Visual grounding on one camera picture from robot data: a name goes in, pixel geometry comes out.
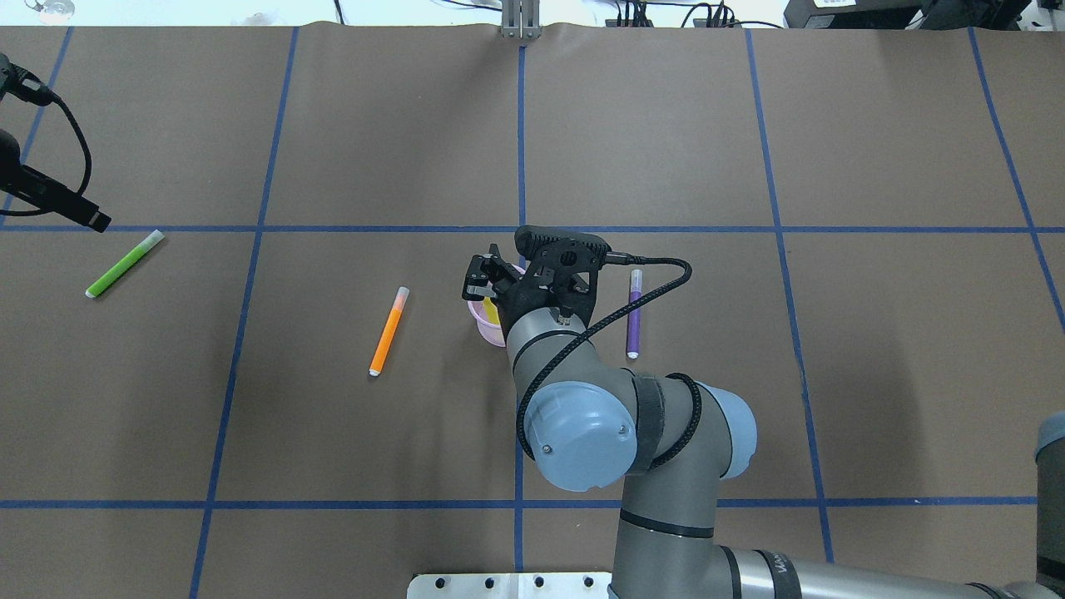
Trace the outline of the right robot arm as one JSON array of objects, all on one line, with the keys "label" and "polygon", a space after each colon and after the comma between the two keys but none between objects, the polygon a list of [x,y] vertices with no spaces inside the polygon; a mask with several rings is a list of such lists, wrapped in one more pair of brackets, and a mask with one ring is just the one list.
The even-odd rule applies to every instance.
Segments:
[{"label": "right robot arm", "polygon": [[1063,493],[1038,490],[1036,577],[1003,587],[806,562],[716,543],[722,481],[757,450],[741,396],[685,373],[602,361],[594,334],[687,284],[677,257],[619,253],[596,234],[521,226],[523,268],[473,255],[463,298],[498,310],[517,387],[517,441],[568,492],[623,481],[612,598],[1061,598]]}]

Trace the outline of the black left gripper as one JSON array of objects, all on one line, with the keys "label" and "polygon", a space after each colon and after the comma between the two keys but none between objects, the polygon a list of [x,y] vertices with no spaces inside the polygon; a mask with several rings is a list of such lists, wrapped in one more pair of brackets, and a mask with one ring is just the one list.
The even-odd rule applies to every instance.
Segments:
[{"label": "black left gripper", "polygon": [[88,200],[82,193],[43,175],[20,162],[18,141],[6,131],[1,131],[1,187],[3,192],[14,195],[46,212],[54,212],[94,231],[106,231],[111,217],[104,215],[99,205]]}]

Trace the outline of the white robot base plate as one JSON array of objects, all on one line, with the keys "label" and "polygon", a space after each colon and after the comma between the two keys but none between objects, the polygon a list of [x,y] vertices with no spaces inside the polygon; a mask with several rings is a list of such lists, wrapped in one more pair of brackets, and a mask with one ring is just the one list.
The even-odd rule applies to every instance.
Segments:
[{"label": "white robot base plate", "polygon": [[417,574],[407,598],[615,598],[610,572]]}]

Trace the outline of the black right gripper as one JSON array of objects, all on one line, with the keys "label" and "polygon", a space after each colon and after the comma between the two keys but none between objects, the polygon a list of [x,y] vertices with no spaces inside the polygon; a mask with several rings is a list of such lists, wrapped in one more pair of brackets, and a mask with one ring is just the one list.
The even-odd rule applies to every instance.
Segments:
[{"label": "black right gripper", "polygon": [[528,262],[525,272],[503,258],[498,244],[491,244],[489,255],[472,255],[463,300],[484,302],[498,293],[503,330],[513,329],[522,317],[541,308],[556,308],[564,318],[590,324],[599,273],[610,245],[601,236],[545,226],[518,227],[514,241]]}]

